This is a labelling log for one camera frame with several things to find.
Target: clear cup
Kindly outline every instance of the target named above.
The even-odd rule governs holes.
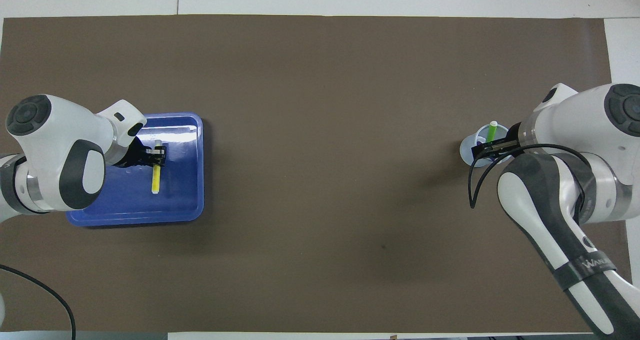
[[[498,140],[506,137],[507,131],[509,130],[505,128],[505,126],[498,124],[498,127],[495,130],[495,137],[493,139]],[[460,156],[462,157],[462,160],[464,160],[464,162],[467,165],[471,165],[471,163],[473,163],[473,160],[474,160],[473,159],[474,155],[471,152],[471,148],[474,146],[477,146],[478,143],[480,144],[484,143],[487,140],[488,133],[489,133],[489,124],[480,127],[480,129],[478,129],[476,133],[473,133],[468,137],[464,138],[464,140],[462,140],[462,143],[460,144]],[[510,157],[511,156],[506,157],[505,159],[501,160],[500,163],[505,162]],[[484,167],[485,165],[491,164],[491,162],[492,162],[491,159],[488,159],[488,158],[480,159],[475,163],[475,166]]]

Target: brown tabletop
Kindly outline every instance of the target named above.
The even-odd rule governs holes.
[[[80,330],[573,332],[585,323],[462,138],[558,82],[609,83],[601,19],[169,15],[6,19],[0,114],[33,94],[204,121],[193,222],[0,224],[0,263]],[[18,143],[0,132],[0,150]],[[586,229],[629,278],[624,224]],[[0,274],[3,330],[66,329]]]

